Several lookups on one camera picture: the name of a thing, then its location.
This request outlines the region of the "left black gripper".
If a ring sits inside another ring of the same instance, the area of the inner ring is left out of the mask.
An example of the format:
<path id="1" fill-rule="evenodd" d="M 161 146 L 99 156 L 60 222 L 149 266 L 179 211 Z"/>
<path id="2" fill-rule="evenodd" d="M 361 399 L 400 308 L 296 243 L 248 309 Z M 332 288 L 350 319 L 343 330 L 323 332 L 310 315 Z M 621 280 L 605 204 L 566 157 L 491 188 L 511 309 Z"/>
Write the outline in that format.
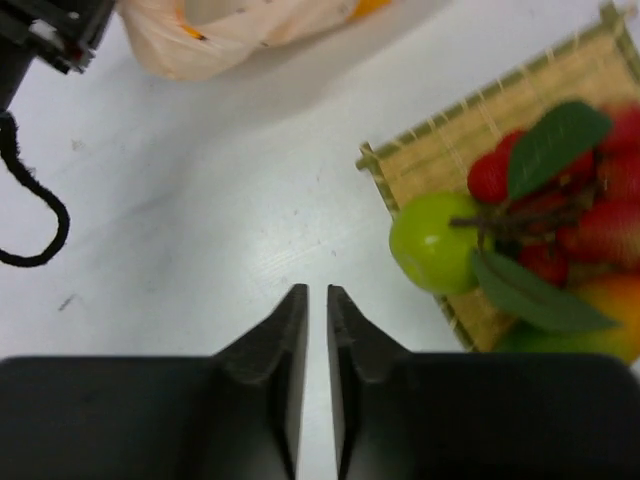
<path id="1" fill-rule="evenodd" d="M 36 58 L 63 74 L 95 57 L 115 0 L 1 0 L 1 108 L 6 110 Z"/>

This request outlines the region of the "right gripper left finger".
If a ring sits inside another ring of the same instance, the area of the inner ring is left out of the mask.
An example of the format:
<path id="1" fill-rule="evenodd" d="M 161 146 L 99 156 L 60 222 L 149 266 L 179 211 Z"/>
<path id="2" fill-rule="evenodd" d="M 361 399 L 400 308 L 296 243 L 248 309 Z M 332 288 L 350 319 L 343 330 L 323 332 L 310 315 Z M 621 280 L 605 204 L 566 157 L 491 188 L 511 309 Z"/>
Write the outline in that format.
<path id="1" fill-rule="evenodd" d="M 292 479 L 308 288 L 206 356 L 1 363 L 5 479 Z"/>

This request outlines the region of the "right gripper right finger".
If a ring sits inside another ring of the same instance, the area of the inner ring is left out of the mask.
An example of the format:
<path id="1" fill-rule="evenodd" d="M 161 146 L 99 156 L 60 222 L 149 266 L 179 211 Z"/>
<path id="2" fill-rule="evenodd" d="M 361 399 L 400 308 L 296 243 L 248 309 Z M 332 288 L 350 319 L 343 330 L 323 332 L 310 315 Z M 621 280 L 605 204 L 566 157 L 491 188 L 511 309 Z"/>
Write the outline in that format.
<path id="1" fill-rule="evenodd" d="M 639 383 L 595 354 L 413 352 L 327 290 L 342 479 L 635 479 Z"/>

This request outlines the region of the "translucent plastic bag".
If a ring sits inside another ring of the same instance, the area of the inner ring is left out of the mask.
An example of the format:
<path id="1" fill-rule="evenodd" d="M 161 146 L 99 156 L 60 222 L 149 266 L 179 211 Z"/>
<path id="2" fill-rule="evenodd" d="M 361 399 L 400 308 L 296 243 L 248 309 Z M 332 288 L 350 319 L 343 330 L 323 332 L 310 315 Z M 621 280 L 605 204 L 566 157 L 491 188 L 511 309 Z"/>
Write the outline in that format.
<path id="1" fill-rule="evenodd" d="M 118 1 L 136 60 L 177 81 L 201 81 L 257 51 L 360 20 L 388 1 Z"/>

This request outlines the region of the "green fake pear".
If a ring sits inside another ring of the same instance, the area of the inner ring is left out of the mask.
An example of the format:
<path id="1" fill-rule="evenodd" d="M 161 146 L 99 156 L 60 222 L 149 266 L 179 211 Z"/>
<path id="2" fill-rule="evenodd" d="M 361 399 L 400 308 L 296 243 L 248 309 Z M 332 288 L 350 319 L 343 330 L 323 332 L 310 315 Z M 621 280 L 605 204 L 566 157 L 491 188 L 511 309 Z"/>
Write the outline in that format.
<path id="1" fill-rule="evenodd" d="M 389 248 L 409 280 L 434 295 L 465 294 L 477 288 L 472 253 L 473 226 L 452 227 L 453 218 L 471 218 L 480 204 L 468 194 L 434 192 L 401 207 L 389 233 Z"/>

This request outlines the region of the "orange fake fruit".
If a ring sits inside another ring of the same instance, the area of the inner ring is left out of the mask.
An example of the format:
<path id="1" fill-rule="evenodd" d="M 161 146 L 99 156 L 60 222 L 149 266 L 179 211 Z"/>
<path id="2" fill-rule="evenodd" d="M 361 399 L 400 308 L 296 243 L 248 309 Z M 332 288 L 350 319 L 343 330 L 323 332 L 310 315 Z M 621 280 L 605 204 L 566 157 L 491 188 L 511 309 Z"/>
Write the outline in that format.
<path id="1" fill-rule="evenodd" d="M 568 320 L 538 326 L 519 320 L 495 353 L 593 353 L 627 365 L 639 359 L 639 274 L 610 273 L 573 287 Z"/>

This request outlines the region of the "red fake fruit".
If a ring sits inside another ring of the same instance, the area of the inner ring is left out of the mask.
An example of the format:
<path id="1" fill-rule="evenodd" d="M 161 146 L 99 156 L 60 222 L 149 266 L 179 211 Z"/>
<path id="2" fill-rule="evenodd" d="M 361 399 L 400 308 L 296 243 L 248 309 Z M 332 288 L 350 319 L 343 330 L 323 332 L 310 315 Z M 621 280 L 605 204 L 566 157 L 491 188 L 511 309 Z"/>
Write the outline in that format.
<path id="1" fill-rule="evenodd" d="M 488 214 L 453 218 L 497 239 L 565 238 L 585 262 L 639 265 L 639 201 L 609 198 L 597 169 L 612 159 L 606 143 L 613 119 L 571 100 L 548 110 L 510 151 L 505 204 Z M 498 309 L 535 325 L 562 326 L 570 293 L 514 260 L 478 245 L 472 266 L 485 296 Z"/>

